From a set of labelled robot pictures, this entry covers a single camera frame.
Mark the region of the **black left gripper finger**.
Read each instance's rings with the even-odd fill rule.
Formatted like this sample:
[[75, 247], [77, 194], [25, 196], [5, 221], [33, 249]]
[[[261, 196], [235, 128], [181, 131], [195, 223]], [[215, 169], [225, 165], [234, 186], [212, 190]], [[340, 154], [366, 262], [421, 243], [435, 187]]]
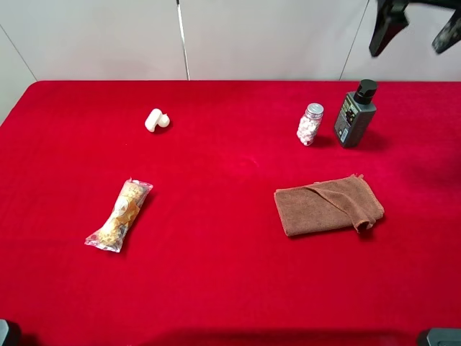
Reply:
[[378, 57], [390, 41], [409, 26], [406, 7], [409, 1], [377, 0], [375, 28], [369, 45], [370, 55]]

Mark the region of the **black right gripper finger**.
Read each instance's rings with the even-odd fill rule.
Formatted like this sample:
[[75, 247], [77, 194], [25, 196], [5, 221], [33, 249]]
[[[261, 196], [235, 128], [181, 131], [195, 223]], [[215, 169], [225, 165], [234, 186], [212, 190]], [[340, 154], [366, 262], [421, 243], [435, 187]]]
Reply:
[[451, 48], [460, 41], [461, 33], [461, 9], [455, 10], [446, 25], [441, 29], [439, 34], [432, 42], [432, 48], [437, 54], [442, 54], [444, 51]]

